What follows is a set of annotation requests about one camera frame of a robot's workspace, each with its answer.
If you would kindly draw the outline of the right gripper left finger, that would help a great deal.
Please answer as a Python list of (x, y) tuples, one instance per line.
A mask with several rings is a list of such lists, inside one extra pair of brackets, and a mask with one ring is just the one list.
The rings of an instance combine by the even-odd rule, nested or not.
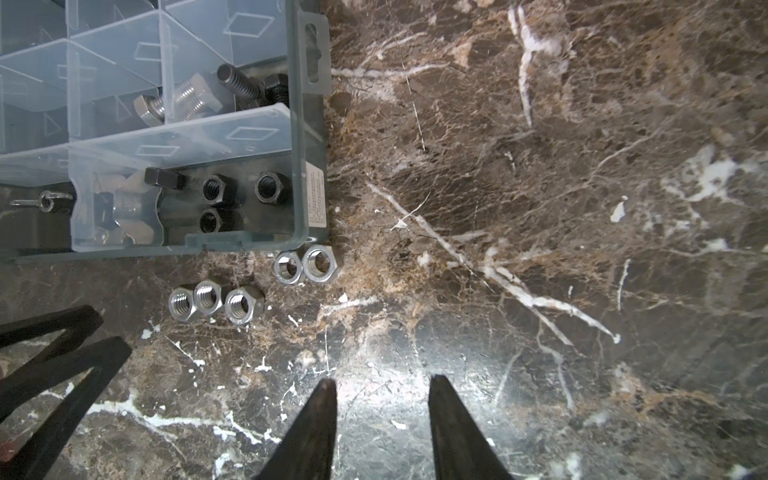
[(337, 430), (337, 388), (322, 379), (255, 479), (330, 479)]

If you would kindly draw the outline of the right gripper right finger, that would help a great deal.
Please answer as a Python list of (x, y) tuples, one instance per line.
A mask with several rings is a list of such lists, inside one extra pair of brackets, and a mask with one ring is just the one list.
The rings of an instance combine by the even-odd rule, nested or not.
[(437, 479), (512, 479), (444, 375), (430, 380), (428, 396)]

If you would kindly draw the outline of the silver wing nut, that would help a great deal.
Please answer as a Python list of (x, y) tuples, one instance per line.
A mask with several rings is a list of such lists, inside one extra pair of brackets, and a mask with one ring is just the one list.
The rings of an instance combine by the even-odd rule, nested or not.
[(9, 202), (14, 208), (35, 208), (46, 214), (70, 215), (75, 205), (73, 194), (45, 190), (36, 199), (18, 199)]
[(160, 189), (123, 182), (114, 192), (94, 196), (95, 240), (104, 246), (154, 246), (162, 243), (157, 213)]

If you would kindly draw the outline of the black hex nut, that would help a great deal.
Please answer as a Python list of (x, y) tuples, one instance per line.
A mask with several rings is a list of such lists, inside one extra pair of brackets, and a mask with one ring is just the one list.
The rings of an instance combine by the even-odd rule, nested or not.
[(198, 219), (198, 229), (203, 234), (232, 231), (236, 226), (235, 212), (227, 209), (203, 210)]
[(202, 184), (202, 196), (207, 205), (229, 207), (238, 203), (238, 183), (221, 174), (212, 174)]
[(255, 183), (254, 193), (258, 201), (266, 205), (282, 205), (291, 198), (291, 180), (276, 171), (262, 172)]

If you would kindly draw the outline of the black hex bolt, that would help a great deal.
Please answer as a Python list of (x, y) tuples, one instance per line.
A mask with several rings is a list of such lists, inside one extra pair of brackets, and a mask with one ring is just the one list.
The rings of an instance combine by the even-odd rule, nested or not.
[(216, 72), (219, 83), (236, 97), (249, 102), (260, 102), (263, 88), (232, 64), (221, 64)]
[(282, 103), (290, 106), (289, 78), (286, 73), (275, 73), (264, 79), (265, 98), (268, 105)]
[(162, 189), (182, 190), (186, 185), (187, 177), (178, 171), (150, 167), (145, 169), (144, 182)]

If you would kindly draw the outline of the silver hex bolt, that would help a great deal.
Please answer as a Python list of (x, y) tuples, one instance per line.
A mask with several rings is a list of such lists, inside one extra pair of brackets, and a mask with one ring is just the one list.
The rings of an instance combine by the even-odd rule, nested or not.
[[(173, 94), (170, 105), (173, 107), (173, 113), (180, 115), (183, 121), (199, 118), (204, 113), (219, 113), (224, 107), (200, 74), (194, 74), (178, 85), (178, 91)], [(133, 106), (136, 114), (147, 126), (155, 127), (165, 123), (166, 107), (161, 97), (139, 95), (134, 99)]]

